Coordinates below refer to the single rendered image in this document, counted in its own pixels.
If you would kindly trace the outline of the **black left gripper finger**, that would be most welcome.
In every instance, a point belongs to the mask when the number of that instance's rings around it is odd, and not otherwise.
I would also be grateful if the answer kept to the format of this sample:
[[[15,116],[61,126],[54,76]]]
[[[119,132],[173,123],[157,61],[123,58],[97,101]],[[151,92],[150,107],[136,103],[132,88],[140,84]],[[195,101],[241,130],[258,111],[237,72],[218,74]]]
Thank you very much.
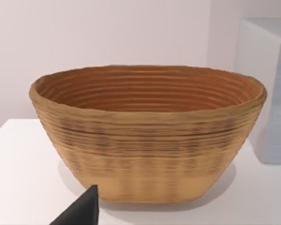
[[[91,185],[49,225],[98,225],[98,186]]]

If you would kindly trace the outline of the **brown woven basket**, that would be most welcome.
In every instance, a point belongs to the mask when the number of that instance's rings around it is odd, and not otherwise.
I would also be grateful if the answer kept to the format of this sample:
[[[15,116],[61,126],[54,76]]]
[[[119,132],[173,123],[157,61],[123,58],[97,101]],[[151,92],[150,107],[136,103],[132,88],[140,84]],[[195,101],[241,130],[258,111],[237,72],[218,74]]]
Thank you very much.
[[[267,91],[207,67],[109,65],[44,75],[29,97],[65,165],[102,200],[184,203],[228,168]]]

